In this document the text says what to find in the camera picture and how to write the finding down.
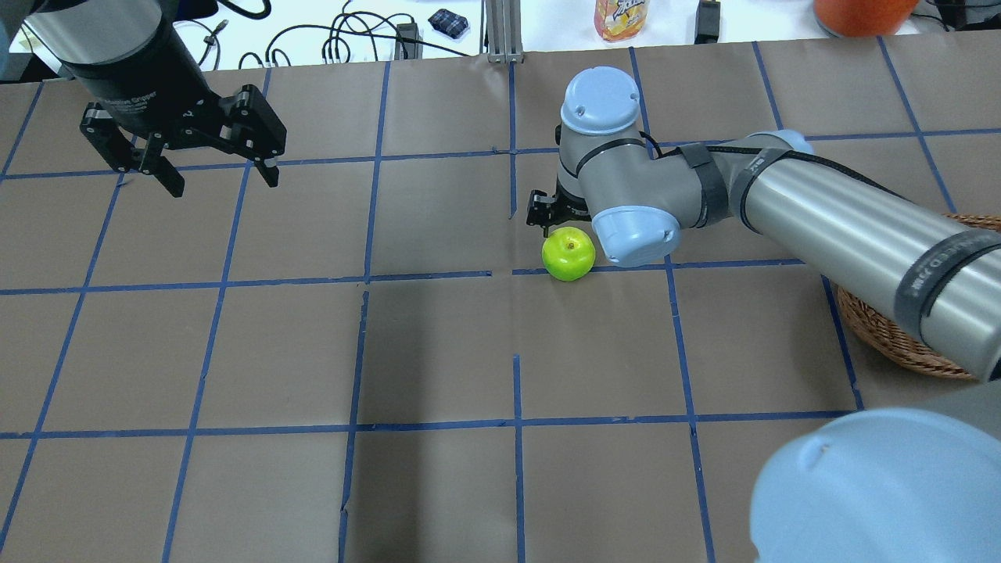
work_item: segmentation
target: metal bracket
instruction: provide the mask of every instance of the metal bracket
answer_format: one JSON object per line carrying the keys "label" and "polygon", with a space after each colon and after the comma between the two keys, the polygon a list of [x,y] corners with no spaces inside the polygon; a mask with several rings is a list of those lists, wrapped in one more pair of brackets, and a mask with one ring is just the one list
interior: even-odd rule
{"label": "metal bracket", "polygon": [[522,62],[522,1],[486,0],[486,37],[490,62]]}

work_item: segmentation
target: orange container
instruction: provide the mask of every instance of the orange container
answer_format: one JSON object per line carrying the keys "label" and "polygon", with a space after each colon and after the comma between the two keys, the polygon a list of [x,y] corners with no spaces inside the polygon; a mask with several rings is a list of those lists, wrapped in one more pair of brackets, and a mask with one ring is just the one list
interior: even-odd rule
{"label": "orange container", "polygon": [[622,41],[640,33],[650,0],[597,0],[595,30],[606,41]]}
{"label": "orange container", "polygon": [[814,0],[817,21],[834,35],[893,35],[919,0]]}

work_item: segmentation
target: robotic arm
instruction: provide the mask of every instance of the robotic arm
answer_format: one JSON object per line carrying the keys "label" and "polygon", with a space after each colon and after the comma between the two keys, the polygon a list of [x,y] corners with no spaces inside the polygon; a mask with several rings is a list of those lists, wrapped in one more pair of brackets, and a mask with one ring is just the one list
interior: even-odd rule
{"label": "robotic arm", "polygon": [[755,487],[759,563],[996,561],[1001,554],[1001,234],[924,209],[813,155],[795,131],[652,159],[633,78],[567,88],[553,196],[528,223],[590,220],[624,267],[733,215],[895,320],[985,386],[854,413],[776,453]]}
{"label": "robotic arm", "polygon": [[97,98],[80,131],[111,168],[155,176],[180,197],[184,178],[163,150],[211,146],[253,160],[268,185],[278,184],[285,126],[252,84],[228,97],[210,90],[157,0],[4,0],[0,39],[25,18]]}

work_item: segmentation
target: black connector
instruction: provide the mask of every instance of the black connector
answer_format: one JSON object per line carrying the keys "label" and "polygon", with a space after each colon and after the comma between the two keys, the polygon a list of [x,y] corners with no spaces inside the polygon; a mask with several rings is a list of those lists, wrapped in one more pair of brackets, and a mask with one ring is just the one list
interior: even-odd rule
{"label": "black connector", "polygon": [[396,47],[393,49],[393,60],[419,59],[421,45],[420,30],[416,23],[400,23],[396,25]]}
{"label": "black connector", "polygon": [[716,43],[719,39],[719,0],[699,0],[699,9],[695,13],[695,44]]}

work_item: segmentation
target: black band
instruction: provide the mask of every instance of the black band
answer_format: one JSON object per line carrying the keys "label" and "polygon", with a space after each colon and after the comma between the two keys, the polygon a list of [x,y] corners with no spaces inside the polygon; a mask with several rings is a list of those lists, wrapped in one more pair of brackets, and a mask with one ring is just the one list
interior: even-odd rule
{"label": "black band", "polygon": [[591,160],[595,156],[598,156],[599,154],[605,152],[610,148],[615,148],[617,146],[623,146],[626,144],[638,144],[643,147],[647,146],[647,143],[640,139],[623,138],[623,139],[616,139],[614,141],[609,141],[603,145],[596,146],[594,149],[592,149],[591,152],[585,154],[584,158],[582,158],[581,161],[577,163],[577,171],[575,171],[571,175],[576,178],[577,176],[581,175],[581,169],[584,168],[584,165],[587,164],[589,160]]}
{"label": "black band", "polygon": [[897,286],[893,315],[900,328],[921,338],[921,319],[960,269],[980,256],[1001,248],[1001,233],[971,228],[949,236],[928,249]]}
{"label": "black band", "polygon": [[765,168],[771,166],[776,160],[779,160],[790,152],[792,152],[792,149],[789,148],[761,149],[758,155],[754,157],[754,160],[738,172],[737,179],[734,180],[734,185],[730,189],[730,210],[735,216],[741,218],[745,226],[755,232],[758,232],[758,229],[751,225],[751,222],[748,220],[747,210],[745,209],[748,190],[751,189],[751,184],[754,183],[754,180],[758,179],[758,175],[765,171]]}
{"label": "black band", "polygon": [[684,144],[678,147],[689,167],[695,170],[702,184],[702,213],[695,227],[702,228],[727,218],[729,207],[727,183],[713,160],[713,155],[702,143]]}

